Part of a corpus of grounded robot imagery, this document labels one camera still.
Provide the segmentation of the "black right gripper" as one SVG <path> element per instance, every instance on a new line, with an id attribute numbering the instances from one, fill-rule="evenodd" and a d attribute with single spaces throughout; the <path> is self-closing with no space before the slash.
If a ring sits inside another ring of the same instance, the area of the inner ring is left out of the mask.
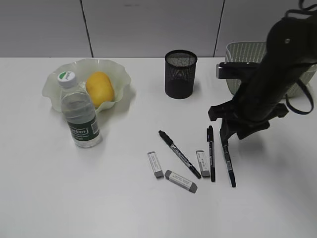
<path id="1" fill-rule="evenodd" d="M 228 145 L 233 134 L 243 139 L 269 128 L 269 120 L 286 116 L 288 110 L 280 101 L 304 72 L 306 66 L 301 63 L 281 65 L 263 60 L 249 79 L 241 81 L 230 101 L 210 107 L 210 120 L 222 119 L 219 131 L 222 145 Z"/>

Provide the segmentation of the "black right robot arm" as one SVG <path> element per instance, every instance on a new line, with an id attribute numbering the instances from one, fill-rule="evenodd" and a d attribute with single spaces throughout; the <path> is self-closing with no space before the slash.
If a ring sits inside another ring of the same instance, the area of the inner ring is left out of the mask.
<path id="1" fill-rule="evenodd" d="M 269 120 L 283 118 L 289 111 L 307 115 L 291 106 L 288 90 L 297 84 L 313 106 L 313 98 L 300 77 L 317 63 L 317 18 L 284 17 L 269 31 L 266 54 L 261 63 L 222 62 L 217 65 L 219 79 L 239 79 L 234 97 L 209 109 L 210 120 L 222 119 L 220 138 L 224 146 L 237 134 L 243 139 L 269 128 Z"/>

